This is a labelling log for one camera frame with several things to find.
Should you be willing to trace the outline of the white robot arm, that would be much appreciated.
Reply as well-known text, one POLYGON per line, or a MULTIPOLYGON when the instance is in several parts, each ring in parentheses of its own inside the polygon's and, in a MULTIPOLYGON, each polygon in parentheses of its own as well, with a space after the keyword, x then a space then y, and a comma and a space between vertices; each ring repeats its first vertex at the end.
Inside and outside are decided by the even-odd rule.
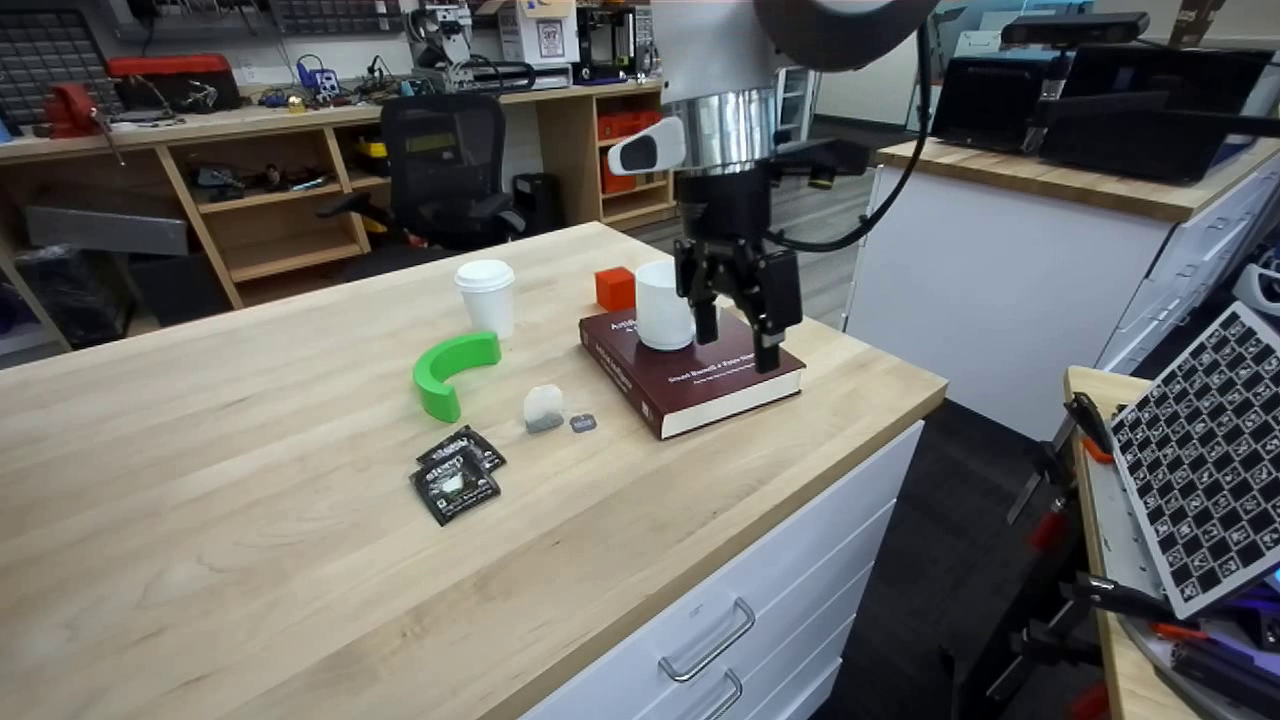
POLYGON ((752 322, 759 373, 779 364, 784 330, 804 318, 801 250, 858 245, 890 208, 858 214, 835 239, 789 239, 773 226, 773 183, 784 172, 840 175, 858 146, 776 146, 776 76, 784 69, 851 72, 916 40, 928 83, 922 21, 935 0, 650 0, 658 104, 675 122, 675 288, 691 305, 694 338, 720 335, 715 301, 752 322))

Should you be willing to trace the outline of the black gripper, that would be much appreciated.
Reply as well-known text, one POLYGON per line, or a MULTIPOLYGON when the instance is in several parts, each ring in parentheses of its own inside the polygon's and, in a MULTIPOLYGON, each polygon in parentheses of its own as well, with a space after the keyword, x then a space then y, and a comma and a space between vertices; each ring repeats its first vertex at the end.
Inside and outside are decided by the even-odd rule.
POLYGON ((757 322, 757 373, 779 368, 779 330, 801 318, 795 250, 773 239, 773 175, 762 167, 680 175, 675 292, 691 305, 694 338, 720 335, 715 296, 757 322))

